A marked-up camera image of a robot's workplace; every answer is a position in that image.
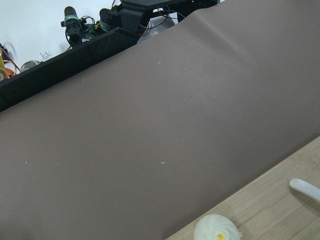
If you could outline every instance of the white round object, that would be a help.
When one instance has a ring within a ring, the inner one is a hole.
[[[209,214],[200,219],[193,232],[193,240],[240,240],[241,233],[225,216]]]

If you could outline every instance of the yellow spot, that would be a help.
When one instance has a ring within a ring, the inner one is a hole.
[[[219,238],[219,240],[224,240],[225,239],[225,237],[221,233],[219,233],[218,238]]]

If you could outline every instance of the brown mat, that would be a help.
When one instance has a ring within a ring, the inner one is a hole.
[[[0,113],[0,239],[161,240],[320,132],[320,2],[226,0]]]

